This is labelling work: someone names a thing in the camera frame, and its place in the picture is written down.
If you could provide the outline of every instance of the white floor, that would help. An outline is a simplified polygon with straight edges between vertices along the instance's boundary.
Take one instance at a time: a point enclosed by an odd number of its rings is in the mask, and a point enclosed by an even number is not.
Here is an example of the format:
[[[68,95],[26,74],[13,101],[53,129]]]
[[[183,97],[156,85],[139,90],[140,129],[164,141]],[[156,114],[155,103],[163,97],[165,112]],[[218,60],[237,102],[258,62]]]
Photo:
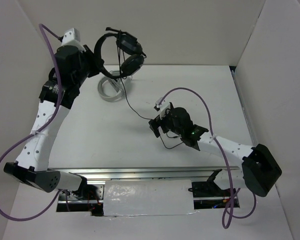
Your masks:
[[[153,135],[148,121],[139,119],[122,100],[105,102],[97,93],[99,77],[88,79],[62,125],[51,153],[53,168],[98,167],[199,167],[221,166],[222,159],[186,146],[167,150]],[[135,76],[128,94],[130,103],[145,117],[155,117],[155,102],[168,90],[188,87],[206,100],[217,135],[251,144],[238,95],[227,66],[144,66]],[[208,127],[202,103],[191,93],[178,91],[168,100],[185,107],[195,124]],[[173,146],[177,139],[164,138]],[[28,217],[43,209],[53,194],[20,185],[11,215]],[[56,213],[56,205],[29,222],[9,221],[4,240],[107,239],[292,239],[277,190],[258,197],[255,213],[234,219],[231,227],[221,225],[223,209],[203,209],[177,216],[92,217],[86,212]],[[237,215],[248,213],[252,194],[242,190]]]

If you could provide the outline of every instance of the ear cup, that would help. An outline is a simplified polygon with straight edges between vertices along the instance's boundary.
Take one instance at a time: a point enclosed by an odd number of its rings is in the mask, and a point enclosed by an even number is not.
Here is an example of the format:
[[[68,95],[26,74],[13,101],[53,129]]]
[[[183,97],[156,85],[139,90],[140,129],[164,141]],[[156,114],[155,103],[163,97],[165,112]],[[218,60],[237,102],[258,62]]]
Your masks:
[[[116,45],[126,54],[141,54],[143,52],[142,46],[135,38],[122,34],[117,36]]]
[[[121,71],[125,76],[131,76],[144,64],[145,58],[141,54],[133,54],[121,65]]]

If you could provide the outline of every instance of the headphones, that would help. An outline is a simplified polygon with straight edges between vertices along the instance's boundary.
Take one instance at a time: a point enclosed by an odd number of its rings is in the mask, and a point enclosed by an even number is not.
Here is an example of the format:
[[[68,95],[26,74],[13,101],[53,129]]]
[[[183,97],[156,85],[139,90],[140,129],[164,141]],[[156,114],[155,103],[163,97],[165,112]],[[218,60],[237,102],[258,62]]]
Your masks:
[[[112,32],[108,32],[100,37],[94,46],[94,56],[100,65],[101,73],[110,79],[126,78],[133,75],[141,68],[144,64],[145,58],[147,57],[147,55],[143,52],[142,46],[138,43],[135,36],[132,36],[126,31],[116,30],[111,27],[107,27],[105,30]],[[121,72],[119,75],[112,75],[108,72],[104,67],[105,61],[101,57],[101,47],[105,40],[109,37],[116,37],[115,43],[117,47],[126,54],[131,55],[120,66]]]

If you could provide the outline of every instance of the white panel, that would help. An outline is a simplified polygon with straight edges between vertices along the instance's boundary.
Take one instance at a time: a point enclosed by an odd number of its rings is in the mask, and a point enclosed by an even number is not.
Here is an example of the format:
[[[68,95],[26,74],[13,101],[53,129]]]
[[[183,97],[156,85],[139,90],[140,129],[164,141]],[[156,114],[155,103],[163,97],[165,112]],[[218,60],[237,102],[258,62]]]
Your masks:
[[[265,0],[19,0],[37,28],[75,27],[92,50],[106,27],[136,36],[145,64],[238,64]],[[102,51],[117,64],[115,40]]]
[[[102,75],[87,79],[64,120],[50,155],[52,168],[137,168],[224,166],[224,160],[185,145],[165,149],[125,99],[107,102],[97,86]],[[236,88],[227,66],[143,66],[131,81],[130,104],[142,116],[155,118],[156,101],[169,90],[196,90],[210,108],[215,134],[251,145]],[[194,124],[209,128],[203,103],[194,94],[178,90],[167,97],[185,108]],[[168,147],[179,139],[162,136]]]
[[[0,156],[29,134],[38,109],[38,96],[51,60],[38,34],[12,0],[0,0]],[[21,148],[0,166],[0,207],[10,213],[18,182],[3,172]],[[0,216],[0,240],[7,220]]]
[[[12,215],[28,217],[38,213],[53,198],[37,189],[20,185]],[[238,216],[250,212],[250,191],[239,193]],[[257,197],[255,213],[244,220],[234,219],[222,228],[223,209],[203,209],[189,215],[95,217],[86,212],[56,212],[57,203],[36,220],[9,221],[3,240],[106,239],[106,240],[292,240],[276,189],[265,198]]]
[[[186,215],[194,213],[190,180],[106,181],[105,216]]]
[[[277,187],[300,240],[300,5],[268,0],[236,69],[257,139],[283,170]]]

